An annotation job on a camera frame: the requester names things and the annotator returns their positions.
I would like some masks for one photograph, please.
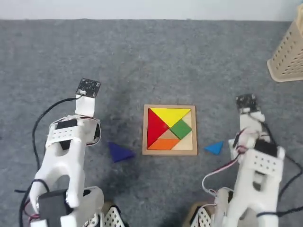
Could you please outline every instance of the beige plastic basket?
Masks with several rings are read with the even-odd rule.
[[[303,79],[303,4],[267,66],[273,80],[286,82]]]

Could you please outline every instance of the tangram puzzle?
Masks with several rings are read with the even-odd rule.
[[[197,155],[192,105],[144,105],[144,155]]]

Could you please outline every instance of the white robotic arm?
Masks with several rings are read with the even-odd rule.
[[[31,227],[104,226],[103,192],[98,187],[84,188],[83,170],[85,147],[101,137],[100,121],[93,118],[99,86],[97,81],[83,79],[76,93],[76,114],[50,125],[45,156],[35,179],[43,180],[49,188],[63,175],[70,181],[67,190],[52,192],[40,182],[32,183],[30,202],[40,220]]]
[[[240,164],[234,190],[223,187],[215,192],[204,187],[215,196],[214,204],[210,204],[215,206],[214,213],[208,216],[201,207],[196,214],[201,218],[196,218],[191,227],[278,227],[276,215],[257,214],[276,212],[285,150],[270,141],[267,129],[263,128],[265,117],[254,95],[237,97],[237,107],[240,132],[229,140],[233,160],[230,163]]]

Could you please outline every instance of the blue triangle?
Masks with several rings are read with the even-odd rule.
[[[223,141],[214,143],[212,145],[209,145],[207,147],[205,147],[204,149],[213,153],[214,155],[218,155],[221,152],[221,148],[223,146]]]
[[[134,157],[134,153],[131,150],[123,148],[115,143],[109,142],[108,147],[113,162],[119,162]]]

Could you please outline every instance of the red triangle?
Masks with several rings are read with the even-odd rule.
[[[148,109],[147,118],[147,148],[159,138],[169,126],[161,120],[151,109]]]

